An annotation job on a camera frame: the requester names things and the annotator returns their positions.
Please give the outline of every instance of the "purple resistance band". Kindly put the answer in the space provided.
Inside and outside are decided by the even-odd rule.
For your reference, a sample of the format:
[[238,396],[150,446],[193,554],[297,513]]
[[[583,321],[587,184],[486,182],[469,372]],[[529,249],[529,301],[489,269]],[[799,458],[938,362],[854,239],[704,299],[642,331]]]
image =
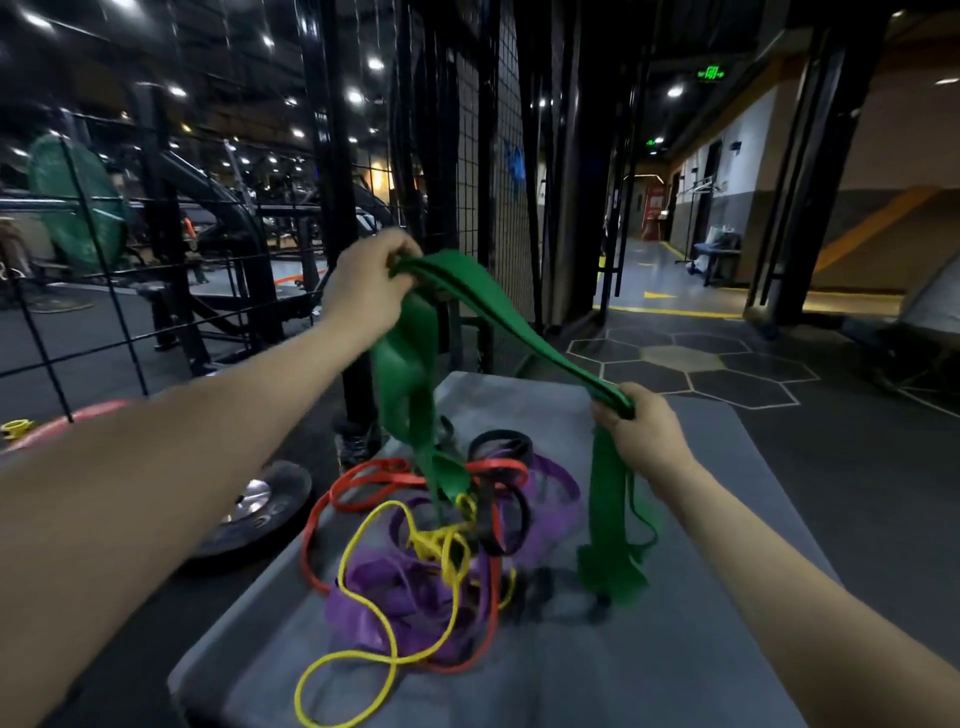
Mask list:
[[[533,522],[526,540],[513,557],[520,567],[538,566],[550,550],[584,519],[584,504],[580,486],[562,466],[548,458],[533,454],[531,470],[556,480],[567,496],[566,502],[532,505]],[[530,488],[530,482],[524,490]],[[425,497],[411,498],[407,504],[413,509],[428,504]],[[452,591],[440,579],[437,566],[422,562],[413,549],[400,545],[403,514],[396,513],[390,521],[390,540],[394,547],[368,549],[355,554],[346,573],[351,591],[373,601],[390,620],[396,635],[397,652],[407,656],[434,644],[446,629],[452,608]],[[479,634],[490,605],[490,563],[484,550],[478,549],[471,565],[467,582],[479,581],[479,595],[472,619],[459,617],[450,639],[438,650],[438,662],[457,663],[466,655],[473,638]],[[461,587],[470,591],[470,587]],[[467,597],[461,592],[461,604]],[[339,589],[333,589],[326,600],[324,614],[327,621],[349,636],[359,648],[387,654],[390,651],[386,632],[379,619],[357,601]]]

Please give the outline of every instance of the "forearm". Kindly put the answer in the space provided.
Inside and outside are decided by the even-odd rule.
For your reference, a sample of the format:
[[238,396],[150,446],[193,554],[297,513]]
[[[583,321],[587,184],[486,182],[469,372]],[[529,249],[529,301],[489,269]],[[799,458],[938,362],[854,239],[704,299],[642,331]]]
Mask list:
[[33,725],[371,342],[321,322],[0,471],[0,704]]
[[699,466],[663,489],[814,726],[947,726],[960,675],[810,564]]

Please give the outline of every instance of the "person's left hand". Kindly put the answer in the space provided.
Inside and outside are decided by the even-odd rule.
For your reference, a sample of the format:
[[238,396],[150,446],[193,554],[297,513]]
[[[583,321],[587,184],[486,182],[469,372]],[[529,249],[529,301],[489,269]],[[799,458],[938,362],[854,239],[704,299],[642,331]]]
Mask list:
[[400,302],[417,282],[407,274],[390,277],[400,253],[423,255],[417,241],[399,228],[357,240],[343,251],[324,291],[323,318],[362,333],[371,344],[393,328]]

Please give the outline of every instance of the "hand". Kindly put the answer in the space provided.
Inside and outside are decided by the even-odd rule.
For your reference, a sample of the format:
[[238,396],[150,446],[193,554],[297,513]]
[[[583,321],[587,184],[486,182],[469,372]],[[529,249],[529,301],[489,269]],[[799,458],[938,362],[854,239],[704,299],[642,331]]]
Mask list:
[[393,328],[400,302],[417,282],[407,274],[390,277],[390,266],[400,253],[423,255],[417,242],[398,228],[357,240],[343,251],[324,291],[324,319],[361,333],[369,344]]
[[677,415],[663,397],[632,382],[621,384],[620,391],[633,401],[635,418],[623,420],[605,404],[594,402],[593,419],[611,432],[623,462],[663,498],[665,490],[695,468],[697,461]]

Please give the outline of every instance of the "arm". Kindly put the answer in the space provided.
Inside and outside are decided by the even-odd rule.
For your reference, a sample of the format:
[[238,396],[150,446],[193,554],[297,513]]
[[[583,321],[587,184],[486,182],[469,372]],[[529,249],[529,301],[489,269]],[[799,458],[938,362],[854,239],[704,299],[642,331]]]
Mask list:
[[811,726],[956,725],[960,673],[803,558],[690,453],[670,405],[621,389],[636,418],[594,405],[624,461],[709,561]]
[[214,527],[330,381],[399,317],[420,250],[384,231],[341,255],[319,324],[218,376],[70,427],[0,470],[0,705],[32,726]]

